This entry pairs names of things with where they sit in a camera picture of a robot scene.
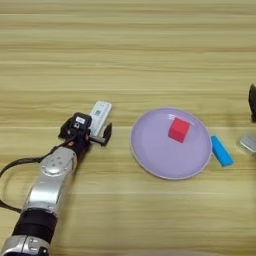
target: red cube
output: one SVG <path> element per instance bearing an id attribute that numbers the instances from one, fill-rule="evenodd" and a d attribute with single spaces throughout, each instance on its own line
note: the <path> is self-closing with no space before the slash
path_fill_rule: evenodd
<path id="1" fill-rule="evenodd" d="M 174 140 L 183 143 L 188 133 L 189 127 L 190 123 L 176 117 L 173 120 L 172 125 L 169 129 L 168 136 Z"/>

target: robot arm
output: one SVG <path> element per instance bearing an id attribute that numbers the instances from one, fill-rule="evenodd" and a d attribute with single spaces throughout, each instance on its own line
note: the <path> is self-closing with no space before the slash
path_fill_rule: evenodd
<path id="1" fill-rule="evenodd" d="M 105 146 L 111 137 L 111 124 L 100 138 L 91 134 L 91 122 L 91 116 L 76 113 L 62 126 L 59 137 L 65 143 L 41 161 L 39 177 L 0 256 L 49 255 L 62 199 L 78 161 L 88 151 L 91 141 Z"/>

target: lavender plate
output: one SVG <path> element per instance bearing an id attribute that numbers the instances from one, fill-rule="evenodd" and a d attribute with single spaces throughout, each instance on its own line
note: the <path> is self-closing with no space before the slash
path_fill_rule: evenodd
<path id="1" fill-rule="evenodd" d="M 190 123 L 183 143 L 168 137 L 176 117 Z M 172 108 L 155 109 L 140 117 L 132 129 L 131 148 L 144 169 L 170 180 L 198 174 L 212 153 L 211 138 L 203 123 L 185 111 Z"/>

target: white label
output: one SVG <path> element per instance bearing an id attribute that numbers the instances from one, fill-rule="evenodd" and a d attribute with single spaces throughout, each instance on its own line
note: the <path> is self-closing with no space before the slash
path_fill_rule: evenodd
<path id="1" fill-rule="evenodd" d="M 84 124 L 84 123 L 85 123 L 85 119 L 83 119 L 83 118 L 81 118 L 81 117 L 79 117 L 79 116 L 76 117 L 76 121 L 77 121 L 78 123 L 80 123 L 80 124 Z"/>

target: blue rectangular block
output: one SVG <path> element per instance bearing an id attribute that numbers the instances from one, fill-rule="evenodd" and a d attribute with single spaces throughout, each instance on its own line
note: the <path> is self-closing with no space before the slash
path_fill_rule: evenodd
<path id="1" fill-rule="evenodd" d="M 216 156 L 222 167 L 230 166 L 234 163 L 231 155 L 228 151 L 224 148 L 221 144 L 217 136 L 212 136 L 212 151 L 213 154 Z"/>

